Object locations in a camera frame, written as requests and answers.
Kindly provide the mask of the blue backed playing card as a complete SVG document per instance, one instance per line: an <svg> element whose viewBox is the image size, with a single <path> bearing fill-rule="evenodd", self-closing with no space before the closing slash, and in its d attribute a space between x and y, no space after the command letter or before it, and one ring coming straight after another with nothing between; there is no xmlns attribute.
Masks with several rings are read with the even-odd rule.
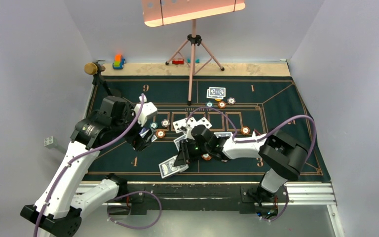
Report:
<svg viewBox="0 0 379 237"><path fill-rule="evenodd" d="M231 132L215 132L214 135L217 138L226 138L226 137L232 137L233 134Z"/></svg>

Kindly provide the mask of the blue card dropped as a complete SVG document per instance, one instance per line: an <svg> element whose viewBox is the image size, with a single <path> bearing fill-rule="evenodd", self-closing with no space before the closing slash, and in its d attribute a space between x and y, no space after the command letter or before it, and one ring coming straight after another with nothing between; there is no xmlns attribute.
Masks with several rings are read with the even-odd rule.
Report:
<svg viewBox="0 0 379 237"><path fill-rule="evenodd" d="M177 148L178 151L180 150L180 141L186 140L186 138L187 138L186 135L182 135L182 136L180 136L180 137L178 137L178 138L176 138L176 139L173 140L173 142L174 142L174 144L175 144L175 146L176 146L176 148Z"/></svg>

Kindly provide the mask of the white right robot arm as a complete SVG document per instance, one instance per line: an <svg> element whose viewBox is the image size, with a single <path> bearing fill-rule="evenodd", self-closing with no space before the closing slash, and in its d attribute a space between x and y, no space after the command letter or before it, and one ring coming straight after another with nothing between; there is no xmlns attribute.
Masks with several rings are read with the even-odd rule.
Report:
<svg viewBox="0 0 379 237"><path fill-rule="evenodd" d="M280 127L271 133L250 138L234 138L232 135L217 135L204 125L195 126L189 138L179 141L179 150L172 167L189 164L202 155L228 161L238 158L260 158L269 167L257 194L269 201L287 181L297 181L313 148L307 148Z"/></svg>

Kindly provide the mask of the blue playing card deck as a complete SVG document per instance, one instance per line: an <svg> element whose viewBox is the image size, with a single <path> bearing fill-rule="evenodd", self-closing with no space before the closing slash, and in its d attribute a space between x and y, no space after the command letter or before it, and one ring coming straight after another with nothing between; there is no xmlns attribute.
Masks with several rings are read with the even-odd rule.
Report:
<svg viewBox="0 0 379 237"><path fill-rule="evenodd" d="M158 165L159 171L160 171L160 176L162 179L176 175L178 173L182 173L189 168L188 164L174 166L176 158L177 158L177 155L161 162Z"/></svg>

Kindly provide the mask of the red yellow poker chip stack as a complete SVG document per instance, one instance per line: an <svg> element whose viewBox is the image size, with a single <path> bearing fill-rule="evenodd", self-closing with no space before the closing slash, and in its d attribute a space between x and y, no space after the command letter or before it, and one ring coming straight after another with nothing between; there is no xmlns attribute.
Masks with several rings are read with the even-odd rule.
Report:
<svg viewBox="0 0 379 237"><path fill-rule="evenodd" d="M203 154L201 157L202 157L204 160L206 160L206 161L209 161L209 160L212 159L212 157L211 157L209 154Z"/></svg>

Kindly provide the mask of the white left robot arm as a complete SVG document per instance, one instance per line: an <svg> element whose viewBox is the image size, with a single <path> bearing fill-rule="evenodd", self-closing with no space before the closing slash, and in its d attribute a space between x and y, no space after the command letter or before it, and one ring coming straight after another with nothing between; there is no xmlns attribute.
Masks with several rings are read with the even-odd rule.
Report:
<svg viewBox="0 0 379 237"><path fill-rule="evenodd" d="M121 139L136 151L152 142L154 130L144 131L144 126L157 114L157 108L144 95L139 100L132 104L107 96L99 109L75 125L64 159L48 187L34 204L21 210L21 216L34 224L34 236L72 237L83 219L104 202L121 202L131 195L127 181L112 173L87 192L77 195L76 191L101 150Z"/></svg>

